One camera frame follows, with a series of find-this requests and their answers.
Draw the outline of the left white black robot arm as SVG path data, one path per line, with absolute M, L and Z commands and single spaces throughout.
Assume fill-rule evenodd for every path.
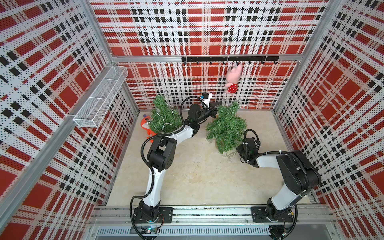
M 187 97 L 181 105 L 191 99 L 200 102 L 190 106 L 188 117 L 182 119 L 182 126 L 174 132 L 150 137 L 142 144 L 141 157 L 149 168 L 149 180 L 145 194 L 132 197 L 132 200 L 140 200 L 135 211 L 130 212 L 135 223 L 154 223 L 164 215 L 160 211 L 161 188 L 165 174 L 174 161 L 177 144 L 194 137 L 200 129 L 200 124 L 209 117 L 216 117 L 219 103 L 211 104 L 211 98 L 211 93 Z

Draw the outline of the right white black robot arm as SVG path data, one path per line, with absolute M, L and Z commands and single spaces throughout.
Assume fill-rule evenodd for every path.
M 279 192 L 268 199 L 264 213 L 257 213 L 261 220 L 278 222 L 288 215 L 291 208 L 321 183 L 321 176 L 301 151 L 269 151 L 260 153 L 261 141 L 252 129 L 244 132 L 242 144 L 236 150 L 241 162 L 254 168 L 280 170 L 284 180 Z

